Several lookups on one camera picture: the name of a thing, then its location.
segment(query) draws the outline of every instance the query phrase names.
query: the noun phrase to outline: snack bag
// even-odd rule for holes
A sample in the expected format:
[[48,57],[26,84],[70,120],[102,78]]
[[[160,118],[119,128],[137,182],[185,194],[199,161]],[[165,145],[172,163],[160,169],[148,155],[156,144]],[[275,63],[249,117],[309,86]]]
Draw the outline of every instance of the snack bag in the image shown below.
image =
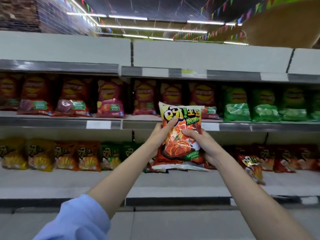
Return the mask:
[[160,93],[165,104],[182,105],[182,84],[161,83]]
[[95,141],[78,142],[77,152],[80,170],[101,172],[101,165],[98,160],[99,146],[100,142]]
[[52,115],[50,81],[42,75],[27,75],[22,87],[19,115]]
[[65,78],[55,117],[91,117],[88,107],[91,78]]
[[29,168],[52,172],[54,169],[54,142],[43,139],[29,141]]
[[189,83],[190,105],[204,106],[202,119],[219,119],[216,102],[214,101],[214,87],[195,82]]
[[79,162],[77,159],[76,150],[77,142],[57,141],[54,147],[56,168],[78,171]]
[[123,81],[120,78],[98,81],[98,118],[125,118],[122,96]]
[[25,139],[7,138],[0,140],[0,161],[6,169],[28,169],[25,158]]
[[275,94],[271,89],[254,89],[252,91],[252,121],[280,122],[281,117],[275,106]]
[[0,110],[16,111],[23,82],[21,74],[0,74]]
[[159,102],[163,126],[178,117],[166,140],[158,149],[152,169],[191,169],[208,171],[204,168],[205,159],[200,145],[193,138],[182,133],[182,129],[201,133],[201,110],[203,106],[172,106]]
[[250,121],[247,94],[243,88],[227,87],[224,95],[224,121]]
[[298,87],[287,88],[282,96],[279,114],[282,120],[306,121],[307,110],[303,90]]
[[114,170],[117,166],[120,165],[120,145],[103,142],[101,144],[102,150],[102,170]]
[[134,81],[134,115],[156,115],[154,96],[156,81]]

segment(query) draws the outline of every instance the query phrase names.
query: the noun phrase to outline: ceiling light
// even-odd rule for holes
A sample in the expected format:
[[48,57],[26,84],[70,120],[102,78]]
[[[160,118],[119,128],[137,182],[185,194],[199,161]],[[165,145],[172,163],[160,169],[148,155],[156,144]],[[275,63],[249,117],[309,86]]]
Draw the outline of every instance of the ceiling light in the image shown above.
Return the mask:
[[119,15],[109,15],[110,18],[114,19],[133,19],[133,20],[145,20],[148,19],[146,17],[132,17],[132,16],[119,16]]
[[187,23],[224,25],[224,22],[217,22],[217,21],[209,22],[209,21],[192,21],[192,20],[188,20]]
[[163,32],[182,32],[182,33],[198,33],[198,34],[206,34],[207,33],[207,31],[204,31],[204,30],[150,28],[150,27],[117,26],[117,25],[101,25],[101,24],[98,24],[97,26],[98,27],[105,27],[105,28],[138,29],[138,30],[163,31]]
[[79,13],[79,12],[67,12],[67,15],[75,15],[75,16],[91,16],[91,17],[101,17],[106,18],[107,16],[104,14],[94,14],[94,13]]

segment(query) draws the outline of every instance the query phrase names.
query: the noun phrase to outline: blue sleeve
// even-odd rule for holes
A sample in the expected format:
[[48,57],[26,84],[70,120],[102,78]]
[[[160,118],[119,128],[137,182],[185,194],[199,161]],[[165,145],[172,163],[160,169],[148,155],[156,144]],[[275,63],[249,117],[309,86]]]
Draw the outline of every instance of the blue sleeve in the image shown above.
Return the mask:
[[103,240],[110,220],[101,205],[83,194],[64,202],[57,217],[46,224],[33,240]]

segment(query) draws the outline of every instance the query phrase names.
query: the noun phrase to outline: green chip bag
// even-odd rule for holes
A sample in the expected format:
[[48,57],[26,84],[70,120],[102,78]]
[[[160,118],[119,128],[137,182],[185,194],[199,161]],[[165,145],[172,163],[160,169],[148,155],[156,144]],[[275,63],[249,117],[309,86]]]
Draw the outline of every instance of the green chip bag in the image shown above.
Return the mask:
[[247,94],[243,88],[227,87],[224,92],[224,121],[250,121]]
[[275,100],[275,94],[271,89],[254,89],[252,91],[252,121],[280,122],[281,117]]
[[298,87],[287,88],[282,95],[282,103],[278,112],[282,120],[308,120],[303,90]]

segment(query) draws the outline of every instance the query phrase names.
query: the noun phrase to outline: chip bag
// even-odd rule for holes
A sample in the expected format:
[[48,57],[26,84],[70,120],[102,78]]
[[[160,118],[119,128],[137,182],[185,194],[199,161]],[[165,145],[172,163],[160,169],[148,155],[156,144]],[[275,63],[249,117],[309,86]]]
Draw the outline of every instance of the chip bag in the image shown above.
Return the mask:
[[159,102],[163,126],[178,117],[177,124],[171,129],[166,140],[158,149],[152,168],[191,169],[207,171],[200,145],[193,138],[182,133],[182,129],[195,130],[201,133],[201,110],[203,106],[172,106]]
[[7,138],[0,140],[0,161],[6,169],[28,169],[24,153],[25,139]]
[[219,119],[216,102],[214,101],[214,87],[209,84],[189,83],[190,105],[204,106],[202,119]]
[[65,78],[55,117],[91,117],[88,107],[91,78]]
[[247,94],[243,88],[227,87],[224,92],[224,121],[250,121]]
[[156,115],[155,111],[156,81],[134,81],[134,115]]
[[29,168],[52,172],[54,169],[54,141],[31,139],[28,145]]
[[50,80],[43,75],[26,75],[17,110],[19,115],[52,115]]
[[78,142],[77,152],[79,158],[79,169],[101,172],[98,160],[98,149],[100,142],[86,141]]
[[56,168],[79,170],[77,159],[77,142],[74,141],[57,141],[54,147]]

